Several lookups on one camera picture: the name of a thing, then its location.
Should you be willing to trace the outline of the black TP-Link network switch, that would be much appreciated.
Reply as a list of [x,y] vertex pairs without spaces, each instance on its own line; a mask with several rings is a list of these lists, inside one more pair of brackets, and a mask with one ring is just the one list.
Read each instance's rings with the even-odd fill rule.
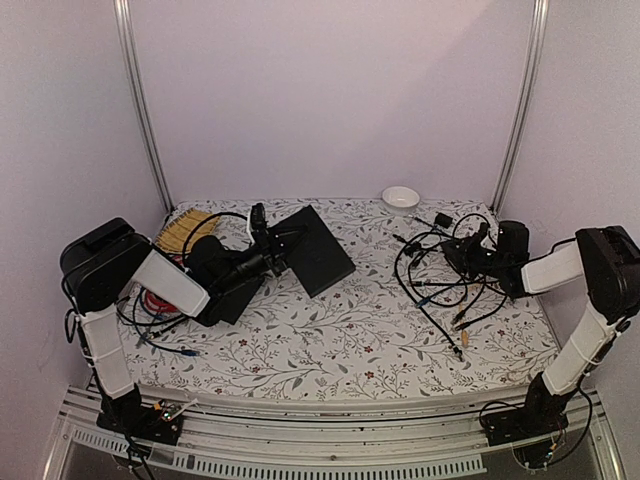
[[286,263],[314,298],[355,272],[356,266],[317,211],[308,205],[278,222],[286,235]]

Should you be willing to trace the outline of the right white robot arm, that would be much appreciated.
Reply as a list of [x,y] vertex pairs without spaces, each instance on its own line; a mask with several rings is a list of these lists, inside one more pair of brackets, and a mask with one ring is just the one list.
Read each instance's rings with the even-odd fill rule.
[[529,254],[529,231],[521,222],[501,223],[493,249],[483,244],[487,235],[481,224],[471,235],[444,242],[445,259],[457,273],[496,280],[510,300],[582,286],[571,334],[531,380],[523,405],[481,414],[489,444],[500,445],[567,427],[567,404],[639,312],[639,247],[620,225],[579,229],[538,258]]

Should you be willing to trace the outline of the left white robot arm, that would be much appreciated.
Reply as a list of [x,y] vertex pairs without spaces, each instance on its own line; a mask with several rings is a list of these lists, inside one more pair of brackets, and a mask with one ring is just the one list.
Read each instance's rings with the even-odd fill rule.
[[101,395],[99,427],[128,440],[177,443],[183,408],[165,401],[144,406],[130,375],[118,327],[124,317],[122,291],[136,283],[203,326],[235,324],[266,274],[287,270],[288,255],[306,233],[303,227],[269,227],[262,220],[251,221],[250,227],[253,243],[246,250],[228,250],[207,235],[193,242],[182,264],[120,217],[63,250],[61,287]]

